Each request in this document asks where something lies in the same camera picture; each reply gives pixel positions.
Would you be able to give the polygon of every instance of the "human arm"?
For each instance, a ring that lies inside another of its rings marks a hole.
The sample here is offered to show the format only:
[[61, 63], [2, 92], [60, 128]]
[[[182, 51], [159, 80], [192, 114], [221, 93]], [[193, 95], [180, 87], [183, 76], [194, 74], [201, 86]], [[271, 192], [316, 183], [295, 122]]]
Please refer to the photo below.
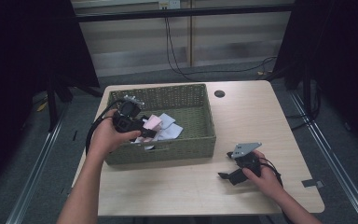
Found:
[[109, 152], [116, 150], [121, 143], [141, 134], [139, 131], [118, 133], [113, 126], [112, 119], [109, 118], [113, 114], [114, 110], [108, 111], [106, 118], [95, 130], [89, 146], [89, 153], [57, 223], [97, 223], [104, 158]]
[[[255, 150], [259, 158], [266, 158], [264, 154]], [[266, 196], [270, 197], [294, 223], [321, 223], [309, 213], [289, 193], [284, 190], [277, 177], [267, 166], [261, 166], [261, 176], [258, 177], [249, 169], [242, 169], [243, 173], [252, 180]]]

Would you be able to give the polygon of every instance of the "wooden table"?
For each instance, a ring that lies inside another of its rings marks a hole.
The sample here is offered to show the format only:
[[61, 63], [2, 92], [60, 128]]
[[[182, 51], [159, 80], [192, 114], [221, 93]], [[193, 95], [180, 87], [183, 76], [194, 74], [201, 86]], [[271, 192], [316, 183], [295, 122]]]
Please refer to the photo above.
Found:
[[[304, 188], [310, 171], [267, 81], [207, 82], [216, 132], [214, 155], [207, 159], [158, 161], [108, 166], [102, 171], [99, 216], [228, 216], [280, 213], [250, 181], [232, 186], [218, 176], [238, 167], [226, 153], [237, 143], [261, 142], [258, 150], [282, 174], [284, 188], [311, 213], [324, 203], [316, 187]], [[185, 84], [107, 87], [97, 116], [110, 91]], [[224, 91], [218, 98], [216, 91]], [[83, 155], [77, 173], [85, 156]]]

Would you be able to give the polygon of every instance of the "person's left hand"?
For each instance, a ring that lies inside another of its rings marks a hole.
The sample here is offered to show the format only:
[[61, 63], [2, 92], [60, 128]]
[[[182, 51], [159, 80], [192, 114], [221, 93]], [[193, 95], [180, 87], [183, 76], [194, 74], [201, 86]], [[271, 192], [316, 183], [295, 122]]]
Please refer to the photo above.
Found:
[[94, 131], [89, 146], [90, 153], [98, 153], [99, 155], [106, 157], [109, 152], [116, 150], [122, 143], [141, 135], [140, 131], [118, 133], [112, 122], [112, 117], [116, 111], [116, 109], [109, 110], [105, 114], [103, 121]]

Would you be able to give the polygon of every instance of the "hole in table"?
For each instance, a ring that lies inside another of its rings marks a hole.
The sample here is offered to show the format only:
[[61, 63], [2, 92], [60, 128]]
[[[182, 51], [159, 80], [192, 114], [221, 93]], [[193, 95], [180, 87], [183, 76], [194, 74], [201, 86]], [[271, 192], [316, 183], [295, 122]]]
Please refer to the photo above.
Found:
[[216, 97], [222, 98], [222, 97], [224, 97], [226, 95], [226, 93], [224, 91], [215, 91], [214, 95]]

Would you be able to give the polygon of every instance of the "woven basket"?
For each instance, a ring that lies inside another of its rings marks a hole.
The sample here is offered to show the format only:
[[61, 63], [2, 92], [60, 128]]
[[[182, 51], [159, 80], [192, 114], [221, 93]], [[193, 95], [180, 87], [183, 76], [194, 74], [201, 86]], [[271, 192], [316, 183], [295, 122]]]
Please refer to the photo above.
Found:
[[[111, 91], [108, 105], [125, 95], [135, 96], [145, 102], [138, 115], [159, 116], [166, 113], [183, 127], [174, 140], [149, 143], [124, 143], [106, 158], [108, 164], [147, 161], [168, 161], [213, 156], [216, 135], [214, 133], [208, 93], [204, 84], [169, 86], [150, 89]], [[155, 146], [145, 150], [146, 146]]]

